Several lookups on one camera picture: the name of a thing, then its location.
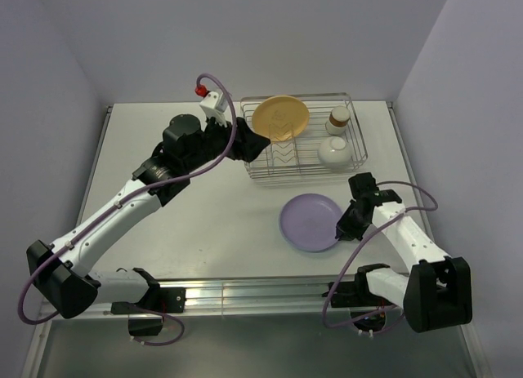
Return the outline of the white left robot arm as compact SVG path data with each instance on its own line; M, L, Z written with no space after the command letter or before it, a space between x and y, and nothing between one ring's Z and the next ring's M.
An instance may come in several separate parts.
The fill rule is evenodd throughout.
M221 125L179 114L161 141L118 194L73 231L27 251L29 282L62 318L74 318L94 304L131 303L149 312L159 302L159 283L143 269L120 274L93 271L95 263L130 229L165 207L192 178L224 158L251 162L270 144L243 118Z

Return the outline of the purple plastic plate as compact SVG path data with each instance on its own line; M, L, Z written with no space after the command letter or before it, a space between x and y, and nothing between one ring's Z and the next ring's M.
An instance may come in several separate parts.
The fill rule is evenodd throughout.
M317 253L333 247L342 209L322 194L304 193L285 203L279 214L284 239L300 251Z

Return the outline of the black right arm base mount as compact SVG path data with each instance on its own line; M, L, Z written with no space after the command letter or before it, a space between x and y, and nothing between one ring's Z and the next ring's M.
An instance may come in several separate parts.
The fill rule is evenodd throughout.
M383 278L356 278L342 281L336 287L328 284L322 297L334 309L354 307L382 307L397 305L402 307L407 282Z

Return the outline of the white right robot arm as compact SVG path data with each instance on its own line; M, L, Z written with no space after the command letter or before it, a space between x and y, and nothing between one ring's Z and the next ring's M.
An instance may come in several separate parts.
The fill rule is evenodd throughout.
M387 264L364 265L351 282L331 284L340 293L334 307L396 305L417 333L466 325L472 320L469 264L439 248L398 199L351 200L336 225L338 240L367 242L373 231L383 235L408 270L399 274Z

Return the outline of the white cup with wood patches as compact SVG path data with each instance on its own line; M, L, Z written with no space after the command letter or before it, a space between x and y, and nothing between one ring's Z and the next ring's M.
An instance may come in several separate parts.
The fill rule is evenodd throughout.
M325 123L326 131L332 136L342 135L351 119L351 111L346 106L334 107Z

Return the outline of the blue plastic plate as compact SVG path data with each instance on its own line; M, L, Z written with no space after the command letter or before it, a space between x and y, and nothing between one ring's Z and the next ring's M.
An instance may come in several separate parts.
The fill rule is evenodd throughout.
M308 218L281 218L279 229L290 245L305 252L323 251L330 246L332 239L321 223Z

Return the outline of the white ceramic bowl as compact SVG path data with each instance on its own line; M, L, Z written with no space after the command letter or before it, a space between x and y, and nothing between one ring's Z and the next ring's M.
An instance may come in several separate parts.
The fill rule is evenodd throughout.
M346 140L339 136L325 138L317 150L320 163L326 167L345 167L351 161L352 151Z

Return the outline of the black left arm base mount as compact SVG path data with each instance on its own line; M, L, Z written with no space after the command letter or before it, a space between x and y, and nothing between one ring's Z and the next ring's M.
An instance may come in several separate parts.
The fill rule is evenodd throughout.
M110 312L116 315L138 313L180 314L185 310L186 289L184 287L159 287L148 291L138 302L115 302Z

